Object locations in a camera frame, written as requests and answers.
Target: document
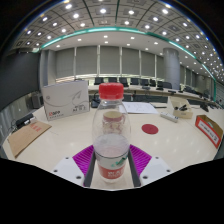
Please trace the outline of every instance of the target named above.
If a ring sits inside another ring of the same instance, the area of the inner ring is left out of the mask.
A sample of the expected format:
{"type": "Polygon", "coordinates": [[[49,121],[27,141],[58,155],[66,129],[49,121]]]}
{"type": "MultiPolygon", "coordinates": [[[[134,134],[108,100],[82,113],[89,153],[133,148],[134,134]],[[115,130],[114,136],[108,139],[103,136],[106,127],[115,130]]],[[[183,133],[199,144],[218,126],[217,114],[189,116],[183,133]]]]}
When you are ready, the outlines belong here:
{"type": "Polygon", "coordinates": [[[150,103],[122,102],[128,113],[135,114],[158,114],[157,110],[150,103]]]}

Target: table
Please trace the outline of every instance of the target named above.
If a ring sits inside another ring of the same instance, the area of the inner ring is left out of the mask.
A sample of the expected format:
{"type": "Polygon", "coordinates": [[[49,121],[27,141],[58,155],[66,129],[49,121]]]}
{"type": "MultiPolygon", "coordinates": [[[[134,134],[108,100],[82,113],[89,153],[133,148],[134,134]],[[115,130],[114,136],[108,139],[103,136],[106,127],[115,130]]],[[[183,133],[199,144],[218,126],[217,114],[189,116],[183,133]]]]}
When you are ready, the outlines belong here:
{"type": "MultiPolygon", "coordinates": [[[[155,106],[166,106],[164,103],[153,103],[155,106]]],[[[224,110],[192,109],[192,119],[180,118],[173,123],[159,114],[129,114],[131,123],[131,144],[144,150],[151,156],[161,157],[175,172],[187,166],[211,161],[217,153],[212,142],[195,127],[196,115],[206,114],[224,129],[224,110]],[[153,124],[159,128],[156,135],[148,135],[141,130],[142,125],[153,124]]],[[[92,121],[96,109],[90,108],[87,113],[74,115],[54,121],[47,121],[44,107],[33,114],[52,127],[30,144],[17,158],[12,155],[6,140],[3,148],[8,159],[31,164],[46,171],[52,171],[58,162],[66,156],[72,157],[82,149],[92,145],[92,121]]],[[[133,188],[129,163],[127,161],[124,177],[115,184],[106,184],[100,179],[98,166],[95,164],[92,184],[95,189],[130,189],[133,188]]]]}
{"type": "MultiPolygon", "coordinates": [[[[193,93],[188,93],[188,92],[183,92],[183,93],[179,93],[178,90],[175,90],[175,89],[166,89],[164,88],[163,91],[161,90],[156,90],[157,87],[151,87],[150,86],[150,90],[145,90],[145,89],[142,89],[142,86],[140,85],[130,85],[129,87],[124,87],[124,93],[125,94],[130,94],[132,95],[134,92],[136,92],[136,94],[149,94],[149,95],[152,95],[152,96],[171,96],[172,93],[168,92],[169,90],[171,91],[176,91],[176,93],[173,95],[175,97],[181,97],[181,98],[184,98],[184,99],[191,99],[191,100],[197,100],[197,101],[203,101],[205,102],[204,100],[204,97],[203,98],[200,98],[199,95],[196,95],[196,94],[193,94],[193,93]]],[[[95,86],[88,86],[88,90],[89,90],[89,94],[94,94],[96,93],[98,90],[99,90],[99,86],[98,85],[95,85],[95,86]]],[[[206,99],[206,102],[207,103],[210,103],[210,104],[213,104],[213,105],[216,105],[215,102],[211,101],[210,99],[208,98],[205,98],[206,99]]]]}

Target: speaker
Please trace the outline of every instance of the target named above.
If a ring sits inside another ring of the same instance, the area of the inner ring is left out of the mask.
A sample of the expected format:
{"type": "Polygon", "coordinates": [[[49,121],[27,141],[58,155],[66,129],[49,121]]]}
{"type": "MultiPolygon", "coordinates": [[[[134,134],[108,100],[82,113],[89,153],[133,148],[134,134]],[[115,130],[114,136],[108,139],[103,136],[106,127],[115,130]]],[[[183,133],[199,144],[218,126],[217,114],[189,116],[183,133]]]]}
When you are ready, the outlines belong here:
{"type": "Polygon", "coordinates": [[[32,103],[34,109],[39,109],[40,107],[42,107],[44,104],[42,94],[41,93],[32,94],[32,103]]]}

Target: water bottle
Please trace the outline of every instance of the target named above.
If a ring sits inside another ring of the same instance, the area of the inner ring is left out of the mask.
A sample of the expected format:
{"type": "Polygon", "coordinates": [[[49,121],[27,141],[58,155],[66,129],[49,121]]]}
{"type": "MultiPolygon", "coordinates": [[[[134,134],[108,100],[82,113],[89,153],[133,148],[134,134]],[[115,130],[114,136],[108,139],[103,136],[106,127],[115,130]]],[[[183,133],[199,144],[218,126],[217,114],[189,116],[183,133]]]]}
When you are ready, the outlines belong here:
{"type": "Polygon", "coordinates": [[[100,176],[107,183],[122,178],[130,147],[131,126],[123,93],[121,83],[99,85],[101,102],[93,119],[92,136],[100,176]]]}

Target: red bottle cap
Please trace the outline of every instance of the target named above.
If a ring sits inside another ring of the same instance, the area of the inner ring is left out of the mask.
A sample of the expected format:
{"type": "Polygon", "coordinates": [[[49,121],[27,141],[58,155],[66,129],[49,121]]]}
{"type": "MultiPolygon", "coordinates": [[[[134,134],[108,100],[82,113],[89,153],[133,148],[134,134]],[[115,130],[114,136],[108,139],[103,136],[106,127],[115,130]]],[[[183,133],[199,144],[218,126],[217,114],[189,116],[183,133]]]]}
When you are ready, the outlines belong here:
{"type": "Polygon", "coordinates": [[[124,86],[121,83],[101,83],[99,85],[100,99],[118,100],[123,98],[124,86]]]}

